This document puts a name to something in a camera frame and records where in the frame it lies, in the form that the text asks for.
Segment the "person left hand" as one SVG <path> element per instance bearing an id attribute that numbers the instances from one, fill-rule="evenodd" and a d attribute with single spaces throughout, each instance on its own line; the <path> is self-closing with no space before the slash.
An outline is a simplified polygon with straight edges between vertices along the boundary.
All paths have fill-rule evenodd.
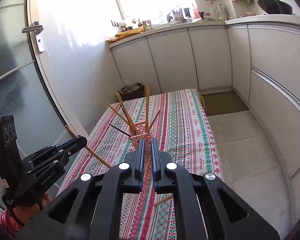
<path id="1" fill-rule="evenodd" d="M 51 198 L 47 192 L 41 197 L 39 203 L 35 203 L 33 206 L 17 206 L 13 209 L 13 213 L 17 220 L 21 224 L 25 225 L 30 221 L 34 216 L 36 216 L 40 211 L 51 202 Z"/>

